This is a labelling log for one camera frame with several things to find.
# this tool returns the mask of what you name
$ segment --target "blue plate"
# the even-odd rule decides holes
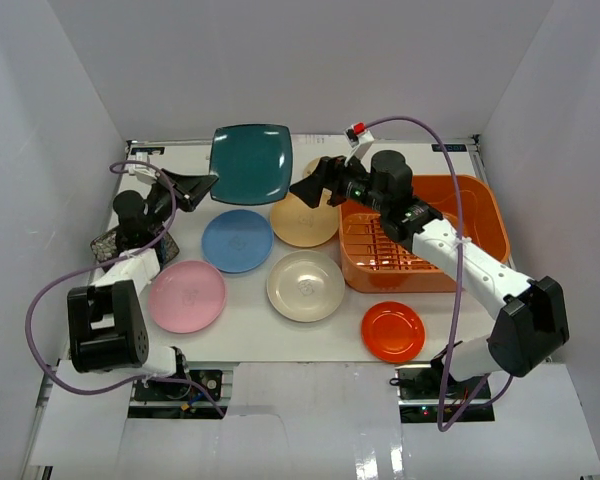
[[[218,215],[202,234],[205,259],[226,273],[256,268],[267,259],[272,248],[271,225],[250,210],[231,210]]]
[[[211,198],[233,205],[264,205],[289,190],[291,134],[280,125],[235,125],[216,130],[209,173],[218,176]]]

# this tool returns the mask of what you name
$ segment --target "white table surface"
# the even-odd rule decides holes
[[[349,151],[343,136],[294,135],[294,171],[292,181],[301,178],[304,167],[324,155],[341,155]],[[430,144],[408,144],[378,141],[365,157],[368,167],[374,152],[394,149],[403,153],[417,174],[447,174],[441,153],[434,153]],[[164,155],[152,155],[153,164],[181,174],[208,172],[210,145],[169,145]],[[468,153],[452,153],[458,174],[475,176]],[[149,187],[135,178],[124,176],[120,190],[135,189],[146,195]],[[180,247],[174,262],[202,260],[200,239],[207,224],[222,212],[235,207],[212,201],[208,196],[195,212],[178,212],[171,235]],[[268,218],[271,205],[249,208]],[[109,227],[117,219],[111,216]],[[150,287],[140,295],[145,323],[152,344],[179,347],[189,361],[205,362],[305,362],[305,361],[377,361],[364,347],[360,337],[360,322],[365,312],[376,303],[393,300],[412,307],[424,322],[427,340],[417,357],[429,360],[446,344],[453,304],[452,293],[362,294],[347,287],[344,301],[330,317],[311,324],[290,321],[270,305],[265,283],[273,265],[286,254],[297,250],[278,238],[270,257],[257,269],[245,274],[224,274],[228,301],[221,316],[209,327],[193,334],[173,334],[158,327],[146,308]],[[316,250],[340,263],[337,236]],[[492,320],[484,308],[470,295],[464,294],[458,328],[458,339],[471,339],[491,331]]]

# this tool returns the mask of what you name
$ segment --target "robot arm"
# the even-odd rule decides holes
[[[178,376],[185,378],[186,360],[175,347],[149,345],[138,294],[160,272],[165,261],[161,244],[135,254],[154,239],[171,213],[169,181],[177,208],[192,212],[217,181],[215,175],[185,176],[164,171],[168,180],[143,167],[130,173],[151,185],[146,199],[133,190],[113,201],[118,216],[116,248],[120,257],[102,278],[73,288],[67,295],[71,360],[76,371]]]
[[[309,207],[319,205],[322,189],[332,192],[329,205],[347,199],[380,213],[387,237],[434,264],[454,280],[458,264],[456,231],[442,214],[413,194],[411,169],[394,151],[381,151],[367,172],[357,156],[368,150],[373,137],[364,126],[347,132],[353,147],[347,157],[323,157],[312,175],[290,192]],[[358,142],[364,142],[361,148]],[[564,297],[550,277],[535,281],[511,270],[463,239],[463,286],[495,320],[490,335],[454,348],[451,377],[455,381],[504,370],[526,375],[569,339]],[[444,352],[432,361],[442,369]]]

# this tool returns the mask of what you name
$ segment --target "plate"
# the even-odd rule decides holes
[[[273,307],[296,322],[317,322],[342,303],[344,278],[327,255],[311,250],[290,253],[276,263],[267,279]]]
[[[209,173],[218,176],[211,198],[264,205],[285,197],[291,183],[291,134],[280,125],[234,125],[213,136]]]
[[[338,209],[327,205],[323,195],[318,208],[307,207],[289,193],[271,209],[271,227],[283,242],[294,247],[316,247],[331,239],[338,231]]]
[[[169,332],[193,333],[218,318],[226,299],[222,274],[206,262],[190,260],[158,275],[149,292],[149,313]]]
[[[383,302],[367,311],[362,320],[362,341],[388,363],[405,363],[424,346],[424,324],[416,312],[398,302]]]
[[[302,178],[307,178],[309,175],[311,175],[318,166],[318,163],[320,163],[319,158],[315,158],[307,163],[307,166],[304,167],[304,170],[302,171]]]
[[[226,273],[242,273],[263,263],[273,248],[271,225],[251,210],[230,210],[214,218],[202,234],[205,260]]]

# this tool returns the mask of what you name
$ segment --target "pink plate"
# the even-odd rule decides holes
[[[222,274],[206,262],[190,260],[165,269],[149,293],[149,313],[173,333],[193,333],[222,312],[227,287]]]

